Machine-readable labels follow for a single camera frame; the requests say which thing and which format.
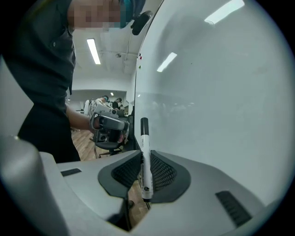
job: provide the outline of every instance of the white marker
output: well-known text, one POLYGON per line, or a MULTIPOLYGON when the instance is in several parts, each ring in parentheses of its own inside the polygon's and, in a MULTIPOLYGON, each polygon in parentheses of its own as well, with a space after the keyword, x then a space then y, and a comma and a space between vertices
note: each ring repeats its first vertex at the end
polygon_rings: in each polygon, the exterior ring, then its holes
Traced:
POLYGON ((151 173, 151 150, 149 149, 148 118, 141 118, 141 150, 142 150, 142 198, 150 202, 153 196, 153 178, 151 173))

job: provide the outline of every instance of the cable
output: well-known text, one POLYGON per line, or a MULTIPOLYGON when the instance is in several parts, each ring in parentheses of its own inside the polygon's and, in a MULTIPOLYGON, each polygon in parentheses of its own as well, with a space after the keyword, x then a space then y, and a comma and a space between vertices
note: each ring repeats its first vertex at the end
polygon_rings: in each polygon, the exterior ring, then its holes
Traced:
POLYGON ((96 132, 96 140, 94 142, 94 154, 95 154, 95 159, 97 159, 97 153, 96 153, 96 142, 98 140, 98 131, 96 132))

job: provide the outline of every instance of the ceiling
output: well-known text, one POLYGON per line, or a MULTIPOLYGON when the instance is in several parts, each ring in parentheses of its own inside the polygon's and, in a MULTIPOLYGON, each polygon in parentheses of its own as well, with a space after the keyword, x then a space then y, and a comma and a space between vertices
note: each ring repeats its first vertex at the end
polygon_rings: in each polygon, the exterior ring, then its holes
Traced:
MULTIPOLYGON (((147 0, 143 12, 156 13, 162 0, 147 0)), ((129 23, 124 29, 108 32, 106 29, 76 29, 73 34, 76 48, 76 68, 79 74, 90 73, 97 77, 101 73, 115 72, 131 75, 148 25, 137 36, 132 35, 129 23), (101 65, 96 65, 90 53, 87 39, 94 38, 101 65)))
POLYGON ((86 101, 89 99, 98 99, 103 95, 107 95, 110 101, 112 98, 122 98, 124 100, 126 92, 112 90, 75 90, 71 95, 71 101, 86 101))

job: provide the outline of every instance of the fluorescent light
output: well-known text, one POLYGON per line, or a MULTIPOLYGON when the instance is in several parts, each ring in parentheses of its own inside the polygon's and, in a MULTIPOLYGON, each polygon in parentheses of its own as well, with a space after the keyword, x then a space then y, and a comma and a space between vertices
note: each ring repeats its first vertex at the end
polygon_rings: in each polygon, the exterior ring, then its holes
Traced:
POLYGON ((170 53, 169 56, 163 61, 162 65, 157 69, 157 72, 162 72, 172 61, 176 58, 177 54, 170 53))
POLYGON ((243 0, 231 0, 228 3, 224 4, 217 11, 212 13, 210 16, 208 16, 205 19, 205 22, 216 24, 218 21, 221 21, 223 18, 227 17, 229 14, 238 10, 244 5, 245 3, 243 2, 243 0))
POLYGON ((88 43, 88 46, 89 46, 89 49, 91 51, 91 54, 92 54, 92 57, 93 57, 93 60, 94 60, 95 64, 100 65, 100 59, 99 59, 98 54, 97 54, 94 39, 87 39, 87 43, 88 43))

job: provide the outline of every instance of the dark gray shirt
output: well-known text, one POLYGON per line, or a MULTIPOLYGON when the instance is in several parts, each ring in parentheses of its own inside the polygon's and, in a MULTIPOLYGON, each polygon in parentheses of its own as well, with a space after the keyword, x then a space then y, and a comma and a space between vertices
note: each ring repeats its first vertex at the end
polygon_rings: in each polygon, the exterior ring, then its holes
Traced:
POLYGON ((67 21, 70 3, 37 1, 4 55, 11 73, 34 104, 62 113, 76 62, 73 30, 67 21))

